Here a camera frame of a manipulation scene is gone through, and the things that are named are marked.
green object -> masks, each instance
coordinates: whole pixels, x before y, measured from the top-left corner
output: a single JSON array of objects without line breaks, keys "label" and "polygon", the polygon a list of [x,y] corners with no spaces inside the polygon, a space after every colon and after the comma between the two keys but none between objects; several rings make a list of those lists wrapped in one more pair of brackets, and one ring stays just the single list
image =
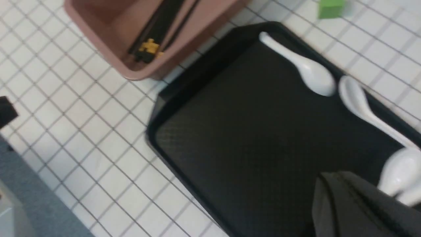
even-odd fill
[{"label": "green object", "polygon": [[320,0],[319,19],[338,18],[341,16],[345,0]]}]

plastic tray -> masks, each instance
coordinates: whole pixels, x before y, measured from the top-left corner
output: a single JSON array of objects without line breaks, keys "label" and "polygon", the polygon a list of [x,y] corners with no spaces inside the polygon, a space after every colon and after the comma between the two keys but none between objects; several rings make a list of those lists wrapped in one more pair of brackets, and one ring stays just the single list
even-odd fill
[{"label": "plastic tray", "polygon": [[[338,94],[310,91],[259,42],[261,31],[343,76],[280,23],[237,28],[160,93],[148,142],[230,236],[314,236],[317,174],[347,170],[376,185],[401,145],[351,114]],[[417,131],[368,100],[421,145]]]}]

spoon bowl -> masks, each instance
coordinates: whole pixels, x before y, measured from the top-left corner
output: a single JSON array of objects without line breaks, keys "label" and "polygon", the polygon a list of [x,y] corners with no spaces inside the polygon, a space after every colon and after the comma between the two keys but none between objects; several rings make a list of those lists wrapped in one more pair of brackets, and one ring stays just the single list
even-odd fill
[{"label": "spoon bowl", "polygon": [[297,67],[303,82],[310,90],[322,96],[332,96],[335,93],[335,80],[329,70],[320,63],[292,52],[266,32],[261,32],[259,39],[273,51],[291,61]]}]

tile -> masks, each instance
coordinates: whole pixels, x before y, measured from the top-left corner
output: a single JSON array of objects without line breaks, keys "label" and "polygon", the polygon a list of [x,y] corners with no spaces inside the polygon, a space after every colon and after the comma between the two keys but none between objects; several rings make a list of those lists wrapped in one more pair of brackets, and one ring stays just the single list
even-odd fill
[{"label": "tile", "polygon": [[33,35],[29,36],[26,44],[36,53],[43,49],[50,40],[41,31],[36,31]]},{"label": "tile", "polygon": [[21,45],[22,42],[15,34],[7,34],[0,40],[0,48],[6,53],[10,54]]},{"label": "tile", "polygon": [[171,218],[175,218],[188,202],[189,200],[174,185],[168,185],[155,200],[155,203]]},{"label": "tile", "polygon": [[98,84],[94,84],[82,98],[94,110],[98,110],[110,98],[110,95]]},{"label": "tile", "polygon": [[148,166],[136,180],[137,186],[150,198],[154,198],[167,183],[164,176],[152,166]]},{"label": "tile", "polygon": [[105,105],[98,111],[100,115],[108,124],[112,127],[116,126],[124,116],[128,114],[128,111],[115,99],[110,99]]},{"label": "tile", "polygon": [[357,52],[361,52],[372,39],[370,35],[355,26],[351,26],[340,38],[342,43]]},{"label": "tile", "polygon": [[228,237],[228,235],[219,226],[212,224],[203,237]]},{"label": "tile", "polygon": [[60,185],[57,188],[55,194],[69,209],[77,203],[75,197],[73,197],[73,195],[63,185]]},{"label": "tile", "polygon": [[35,10],[29,13],[28,18],[31,19],[37,26],[41,26],[50,16],[50,11],[48,11],[43,5],[38,5]]},{"label": "tile", "polygon": [[416,38],[404,52],[406,56],[421,64],[421,38]]},{"label": "tile", "polygon": [[318,20],[318,3],[314,1],[303,1],[303,3],[294,12],[306,19],[307,21],[314,23]]},{"label": "tile", "polygon": [[197,207],[189,205],[183,214],[177,219],[177,223],[190,235],[199,236],[210,223]]},{"label": "tile", "polygon": [[23,18],[24,15],[16,8],[11,8],[4,16],[2,16],[2,20],[9,27],[16,26]]},{"label": "tile", "polygon": [[108,70],[98,82],[111,94],[114,94],[127,79],[122,77],[114,68]]},{"label": "tile", "polygon": [[53,66],[53,70],[63,80],[67,80],[72,74],[76,72],[77,68],[78,66],[69,57],[62,57]]},{"label": "tile", "polygon": [[24,92],[33,86],[33,82],[23,73],[18,73],[13,80],[7,83],[7,87],[13,91],[17,97],[21,97]]},{"label": "tile", "polygon": [[47,167],[44,167],[38,173],[38,175],[41,178],[41,180],[44,181],[44,183],[50,188],[50,190],[54,190],[60,184],[60,181]]},{"label": "tile", "polygon": [[18,154],[23,154],[28,150],[28,145],[17,134],[12,134],[10,136],[9,144]]},{"label": "tile", "polygon": [[5,60],[0,64],[1,79],[6,82],[18,72],[18,68],[10,61]]},{"label": "tile", "polygon": [[26,73],[32,81],[38,81],[38,79],[45,74],[47,69],[47,66],[35,57],[23,68],[23,72]]},{"label": "tile", "polygon": [[325,55],[334,64],[340,68],[346,68],[350,62],[357,57],[357,53],[346,47],[340,42],[336,42]]},{"label": "tile", "polygon": [[370,85],[370,83],[379,75],[381,69],[367,59],[359,58],[349,69],[349,72],[363,84]]},{"label": "tile", "polygon": [[110,235],[108,234],[107,231],[105,231],[104,228],[102,228],[102,226],[99,223],[96,223],[92,229],[91,229],[91,233],[95,236],[95,237],[110,237]]},{"label": "tile", "polygon": [[44,162],[48,162],[60,148],[60,145],[48,133],[44,133],[44,135],[32,145],[34,152],[36,152]]},{"label": "tile", "polygon": [[93,149],[93,144],[81,132],[77,132],[76,135],[64,145],[64,149],[66,149],[66,151],[78,162],[81,162]]},{"label": "tile", "polygon": [[187,237],[188,235],[184,233],[180,227],[176,224],[172,224],[171,227],[164,233],[162,237]]},{"label": "tile", "polygon": [[40,121],[42,125],[49,128],[61,115],[60,110],[57,109],[50,101],[47,101],[45,104],[35,112],[35,117]]},{"label": "tile", "polygon": [[55,91],[57,91],[62,84],[63,82],[51,71],[48,71],[37,82],[39,88],[48,96],[51,96]]},{"label": "tile", "polygon": [[253,17],[255,13],[250,11],[248,8],[243,8],[237,15],[231,18],[231,22],[237,26],[246,25]]},{"label": "tile", "polygon": [[98,148],[113,162],[117,161],[128,147],[129,144],[114,131],[111,131],[111,133],[98,144]]},{"label": "tile", "polygon": [[141,81],[132,81],[131,83],[146,94],[158,84],[158,81],[151,78],[146,78]]},{"label": "tile", "polygon": [[129,114],[115,129],[130,144],[132,144],[135,139],[143,133],[145,126],[133,115]]},{"label": "tile", "polygon": [[26,121],[17,132],[22,136],[22,138],[30,145],[34,144],[38,138],[44,133],[43,127],[38,123],[34,117],[31,117]]},{"label": "tile", "polygon": [[167,179],[171,180],[174,177],[173,172],[161,161],[161,159],[155,159],[152,165]]},{"label": "tile", "polygon": [[378,40],[364,52],[364,56],[380,67],[385,67],[397,54],[395,50]]},{"label": "tile", "polygon": [[77,204],[73,208],[73,214],[82,222],[86,228],[90,228],[95,223],[95,218],[81,205]]},{"label": "tile", "polygon": [[[204,48],[202,48],[202,49],[199,49],[199,51],[200,50],[203,50],[203,51],[206,51],[207,49],[206,49],[206,46],[204,47]],[[177,67],[175,67],[170,73],[168,73],[168,75],[166,75],[164,78],[163,78],[163,80],[166,82],[166,83],[171,83],[172,81],[174,81],[178,76],[180,76],[182,73],[184,72],[184,69],[182,68],[182,67],[180,67],[180,66],[177,66]]]},{"label": "tile", "polygon": [[64,180],[70,171],[76,167],[77,163],[65,150],[61,149],[47,165],[58,178]]},{"label": "tile", "polygon": [[158,237],[171,220],[155,205],[152,204],[138,219],[138,223],[152,237]]},{"label": "tile", "polygon": [[66,114],[77,127],[82,127],[93,116],[94,111],[83,100],[77,100]]},{"label": "tile", "polygon": [[92,58],[90,58],[83,68],[91,75],[94,79],[98,79],[105,70],[109,68],[109,64],[102,59],[99,55],[95,54]]},{"label": "tile", "polygon": [[421,119],[421,110],[419,109],[420,103],[421,93],[412,89],[399,103],[399,106],[410,114],[414,115],[416,118]]},{"label": "tile", "polygon": [[83,41],[79,41],[69,50],[68,55],[78,64],[83,64],[94,54],[94,51]]},{"label": "tile", "polygon": [[414,33],[417,33],[421,29],[419,17],[407,11],[402,11],[394,21]]},{"label": "tile", "polygon": [[92,215],[99,218],[105,210],[113,203],[113,200],[104,192],[104,190],[95,185],[80,201]]},{"label": "tile", "polygon": [[145,134],[143,134],[134,144],[133,147],[142,154],[142,156],[151,161],[156,157],[155,152],[146,143]]},{"label": "tile", "polygon": [[77,132],[77,129],[63,116],[49,129],[49,131],[51,135],[63,145]]},{"label": "tile", "polygon": [[267,21],[281,22],[286,16],[290,14],[290,11],[280,4],[271,1],[266,7],[260,12],[260,16]]},{"label": "tile", "polygon": [[267,4],[269,0],[252,0],[247,7],[254,12],[258,12],[262,7]]},{"label": "tile", "polygon": [[401,56],[388,71],[409,84],[421,73],[421,65]]},{"label": "tile", "polygon": [[420,123],[419,119],[417,119],[414,116],[408,114],[406,111],[404,111],[403,109],[401,109],[399,107],[393,108],[393,112],[395,114],[397,114],[401,119],[403,119],[403,121],[405,121],[406,123],[408,123],[412,127],[416,127]]},{"label": "tile", "polygon": [[41,162],[40,158],[31,149],[22,155],[22,159],[35,173],[38,173],[38,171],[44,166],[44,163]]},{"label": "tile", "polygon": [[36,29],[37,27],[27,19],[24,19],[13,27],[13,31],[19,35],[22,40],[28,38]]},{"label": "tile", "polygon": [[75,74],[70,76],[67,85],[72,88],[78,95],[82,95],[92,86],[94,80],[88,76],[83,70],[77,70]]},{"label": "tile", "polygon": [[292,30],[296,35],[303,36],[305,32],[311,27],[310,23],[303,20],[301,17],[291,14],[284,20],[283,24]]},{"label": "tile", "polygon": [[117,202],[133,219],[136,219],[151,201],[135,185],[131,185]]},{"label": "tile", "polygon": [[380,34],[379,39],[394,49],[401,50],[412,36],[413,34],[411,32],[392,23],[382,34]]},{"label": "tile", "polygon": [[147,161],[133,148],[130,148],[118,160],[116,165],[125,173],[131,180],[135,180],[137,175],[145,168]]},{"label": "tile", "polygon": [[55,16],[48,19],[48,21],[41,27],[41,29],[47,34],[50,38],[54,38],[61,31],[63,31],[65,25],[59,21]]},{"label": "tile", "polygon": [[20,0],[17,3],[17,7],[25,14],[31,12],[37,5],[38,2],[33,0]]},{"label": "tile", "polygon": [[120,196],[130,183],[130,180],[115,166],[99,181],[99,184],[113,199]]},{"label": "tile", "polygon": [[138,225],[133,224],[122,237],[148,237],[148,234],[146,234]]},{"label": "tile", "polygon": [[228,34],[232,29],[235,28],[235,25],[233,25],[231,22],[227,22],[224,26],[222,26],[216,33],[215,37],[217,39],[221,39],[226,34]]},{"label": "tile", "polygon": [[82,162],[82,167],[96,180],[112,166],[111,161],[98,149],[94,149]]},{"label": "tile", "polygon": [[316,24],[316,26],[328,35],[337,37],[347,28],[347,26],[349,26],[349,23],[342,18],[322,19]]},{"label": "tile", "polygon": [[63,85],[50,97],[50,100],[64,112],[74,104],[77,100],[77,95],[68,86]]},{"label": "tile", "polygon": [[46,100],[47,98],[35,86],[31,87],[31,89],[21,97],[21,102],[24,103],[31,112],[35,112]]},{"label": "tile", "polygon": [[375,0],[370,7],[386,17],[392,17],[399,10],[399,7],[384,0]]},{"label": "tile", "polygon": [[64,56],[64,52],[59,49],[55,44],[48,44],[38,54],[38,57],[42,59],[49,67],[58,63],[59,59]]},{"label": "tile", "polygon": [[151,98],[153,101],[156,101],[158,98],[158,94],[167,87],[167,83],[164,81],[161,81],[158,83],[157,86],[155,86],[151,91],[148,93],[148,97]]},{"label": "tile", "polygon": [[82,168],[78,167],[66,178],[64,184],[79,199],[94,185],[94,181]]},{"label": "tile", "polygon": [[132,219],[116,204],[114,204],[99,220],[112,236],[120,236],[132,223]]},{"label": "tile", "polygon": [[10,58],[20,67],[22,68],[25,64],[27,64],[32,58],[34,54],[32,51],[29,50],[26,45],[22,44],[13,54],[10,55]]},{"label": "tile", "polygon": [[104,121],[95,115],[83,128],[82,132],[95,144],[102,140],[111,130]]},{"label": "tile", "polygon": [[54,41],[56,44],[63,49],[64,51],[69,51],[78,41],[80,38],[75,35],[71,30],[65,29],[63,32],[59,33],[58,36],[55,37]]},{"label": "tile", "polygon": [[144,124],[147,124],[153,108],[154,103],[146,97],[134,108],[132,113]]},{"label": "tile", "polygon": [[370,35],[376,35],[388,22],[388,19],[377,12],[367,9],[360,16],[355,24],[369,33]]}]

white spoon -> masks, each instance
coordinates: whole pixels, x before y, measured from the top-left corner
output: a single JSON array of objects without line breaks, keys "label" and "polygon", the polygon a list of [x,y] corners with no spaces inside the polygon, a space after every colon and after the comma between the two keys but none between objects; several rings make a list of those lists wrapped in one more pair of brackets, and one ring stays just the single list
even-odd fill
[{"label": "white spoon", "polygon": [[291,61],[310,90],[323,96],[332,96],[336,91],[336,84],[331,73],[321,64],[298,55],[278,43],[266,32],[261,32],[259,39],[273,51]]},{"label": "white spoon", "polygon": [[[402,148],[385,163],[377,188],[389,196],[395,196],[399,191],[406,190],[420,179],[421,151],[414,148]],[[421,197],[421,186],[418,197]]]},{"label": "white spoon", "polygon": [[411,140],[379,119],[370,109],[367,97],[358,82],[350,76],[343,76],[339,81],[339,96],[344,105],[360,119],[377,127],[404,147],[418,149]]}]

